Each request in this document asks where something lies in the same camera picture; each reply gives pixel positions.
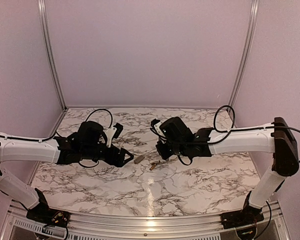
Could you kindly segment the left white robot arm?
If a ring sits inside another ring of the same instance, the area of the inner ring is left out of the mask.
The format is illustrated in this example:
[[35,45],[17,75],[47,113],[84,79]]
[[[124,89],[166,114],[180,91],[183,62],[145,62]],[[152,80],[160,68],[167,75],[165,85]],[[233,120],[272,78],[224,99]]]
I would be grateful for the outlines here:
[[[70,165],[82,160],[103,161],[117,168],[133,160],[134,155],[118,148],[117,139],[123,126],[116,123],[107,129],[94,121],[84,121],[79,129],[67,137],[53,136],[46,139],[30,139],[0,133],[0,164],[9,161],[34,161]],[[0,191],[22,203],[43,223],[53,219],[43,194],[0,166]]]

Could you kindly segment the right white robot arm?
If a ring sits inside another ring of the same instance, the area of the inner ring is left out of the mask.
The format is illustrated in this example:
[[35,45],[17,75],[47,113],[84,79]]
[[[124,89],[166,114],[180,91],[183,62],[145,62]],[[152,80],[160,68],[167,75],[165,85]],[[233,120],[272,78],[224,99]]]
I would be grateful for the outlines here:
[[238,212],[237,219],[248,224],[257,216],[268,198],[276,192],[286,178],[296,174],[300,167],[298,144],[293,130],[282,117],[264,125],[217,130],[201,128],[193,133],[180,117],[166,121],[154,119],[151,131],[159,138],[156,149],[163,160],[177,156],[190,162],[194,158],[239,152],[264,152],[273,155],[273,163],[257,186],[248,194],[246,206]]

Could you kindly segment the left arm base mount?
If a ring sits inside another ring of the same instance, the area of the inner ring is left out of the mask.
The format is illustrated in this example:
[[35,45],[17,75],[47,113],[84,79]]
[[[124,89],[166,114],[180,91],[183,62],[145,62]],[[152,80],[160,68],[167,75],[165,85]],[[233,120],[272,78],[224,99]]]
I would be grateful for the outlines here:
[[70,213],[65,210],[49,207],[43,192],[37,188],[34,190],[38,194],[38,204],[27,211],[26,217],[47,226],[67,227]]

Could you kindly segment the grey battery cover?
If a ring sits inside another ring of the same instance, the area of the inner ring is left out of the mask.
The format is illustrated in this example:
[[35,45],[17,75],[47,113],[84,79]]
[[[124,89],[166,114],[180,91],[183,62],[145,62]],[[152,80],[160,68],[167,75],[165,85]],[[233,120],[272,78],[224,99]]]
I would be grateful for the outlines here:
[[145,158],[144,156],[140,155],[140,156],[138,156],[133,162],[134,162],[135,164],[138,164],[138,163],[140,163],[144,158]]

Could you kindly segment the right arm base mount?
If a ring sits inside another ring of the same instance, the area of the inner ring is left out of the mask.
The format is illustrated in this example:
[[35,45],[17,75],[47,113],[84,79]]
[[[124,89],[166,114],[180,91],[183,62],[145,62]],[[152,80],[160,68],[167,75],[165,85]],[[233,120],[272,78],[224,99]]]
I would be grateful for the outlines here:
[[254,225],[257,222],[261,222],[265,219],[262,212],[257,212],[254,214],[252,212],[243,212],[242,210],[225,212],[222,213],[220,217],[221,224],[224,229]]

